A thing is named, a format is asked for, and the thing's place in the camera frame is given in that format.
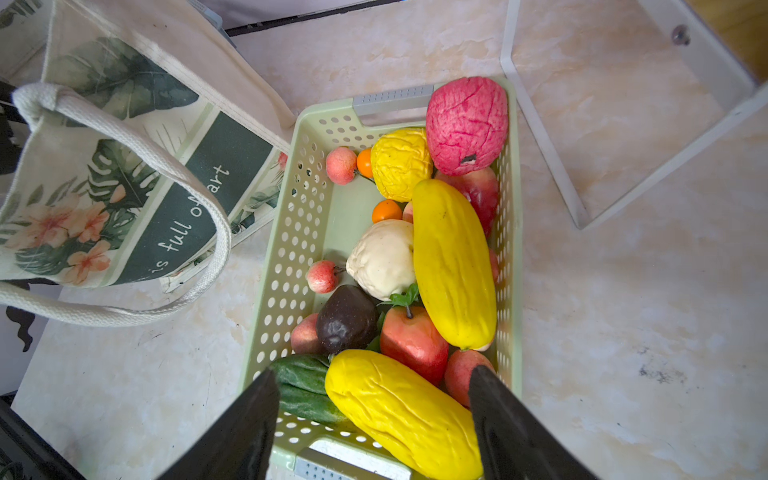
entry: bag handle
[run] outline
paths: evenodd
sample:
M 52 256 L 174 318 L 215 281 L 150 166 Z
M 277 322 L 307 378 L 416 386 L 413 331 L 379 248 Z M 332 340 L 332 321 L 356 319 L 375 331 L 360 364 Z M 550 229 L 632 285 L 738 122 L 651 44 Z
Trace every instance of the bag handle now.
M 131 310 L 116 306 L 94 306 L 59 302 L 34 295 L 9 283 L 0 282 L 0 303 L 38 315 L 85 326 L 135 326 L 168 318 L 195 301 L 224 269 L 232 247 L 230 222 L 218 200 L 167 151 L 128 124 L 96 108 L 69 87 L 44 82 L 25 85 L 13 92 L 13 102 L 32 129 L 40 125 L 46 110 L 57 111 L 130 148 L 147 165 L 169 177 L 192 194 L 210 214 L 216 225 L 216 250 L 208 268 L 184 295 L 152 310 Z

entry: marble countertop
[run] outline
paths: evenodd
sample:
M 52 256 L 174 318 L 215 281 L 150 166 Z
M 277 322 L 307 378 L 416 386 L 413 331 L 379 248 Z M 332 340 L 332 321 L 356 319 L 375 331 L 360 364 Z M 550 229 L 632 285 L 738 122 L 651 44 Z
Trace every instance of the marble countertop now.
M 234 41 L 298 113 L 501 74 L 506 4 L 408 0 Z M 526 0 L 515 45 L 592 213 L 722 115 L 634 0 Z M 602 478 L 768 477 L 768 110 L 588 231 L 519 121 L 525 404 Z M 89 480 L 162 473 L 237 394 L 268 236 L 173 319 L 50 322 L 14 410 Z M 168 300 L 156 283 L 62 298 Z

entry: yellow wrinkled fruit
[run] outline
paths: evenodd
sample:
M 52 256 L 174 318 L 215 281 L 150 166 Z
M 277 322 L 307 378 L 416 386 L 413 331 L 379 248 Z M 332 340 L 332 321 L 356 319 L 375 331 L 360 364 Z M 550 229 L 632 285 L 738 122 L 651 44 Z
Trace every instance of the yellow wrinkled fruit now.
M 480 219 L 440 180 L 413 191 L 413 267 L 424 307 L 440 335 L 462 350 L 496 334 L 496 290 Z
M 359 429 L 422 475 L 482 475 L 472 414 L 400 362 L 370 350 L 345 350 L 328 368 L 326 393 Z
M 432 178 L 432 159 L 424 128 L 401 128 L 381 137 L 371 150 L 371 168 L 381 195 L 409 202 L 413 187 Z

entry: plastic basket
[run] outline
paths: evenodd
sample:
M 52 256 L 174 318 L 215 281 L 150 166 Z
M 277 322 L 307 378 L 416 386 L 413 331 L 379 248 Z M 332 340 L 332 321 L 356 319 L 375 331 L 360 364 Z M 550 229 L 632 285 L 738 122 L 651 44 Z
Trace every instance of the plastic basket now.
M 500 274 L 496 284 L 498 327 L 486 355 L 497 367 L 502 382 L 519 397 L 522 204 L 516 97 L 506 78 L 494 80 L 508 93 L 509 136 L 502 155 L 492 166 L 500 183 L 500 202 L 491 246 L 498 255 Z M 326 176 L 326 155 L 339 146 L 361 151 L 398 128 L 424 126 L 422 120 L 367 127 L 359 115 L 425 107 L 436 87 L 426 85 L 318 104 L 299 116 L 266 251 L 241 389 L 273 360 L 291 353 L 291 330 L 303 318 L 319 311 L 329 297 L 316 295 L 307 287 L 309 265 L 323 258 L 343 265 L 371 226 L 371 211 L 382 200 L 376 186 L 365 178 L 357 177 L 345 186 L 334 185 Z M 351 281 L 346 278 L 342 283 Z M 345 460 L 382 475 L 387 470 L 407 469 L 361 431 L 337 431 L 282 411 L 277 421 L 270 461 L 304 478 L 380 478 L 318 452 L 323 451 L 318 444 L 350 447 L 345 449 Z M 411 478 L 422 477 L 413 472 Z

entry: basket handle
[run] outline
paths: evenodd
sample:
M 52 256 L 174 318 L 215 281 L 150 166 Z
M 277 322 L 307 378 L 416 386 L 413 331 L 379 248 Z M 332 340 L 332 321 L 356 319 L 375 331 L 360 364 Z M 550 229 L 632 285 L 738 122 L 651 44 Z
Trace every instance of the basket handle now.
M 425 108 L 434 91 L 435 85 L 427 84 L 421 87 L 400 88 L 378 94 L 360 95 L 353 98 L 352 108 L 358 117 L 411 108 Z

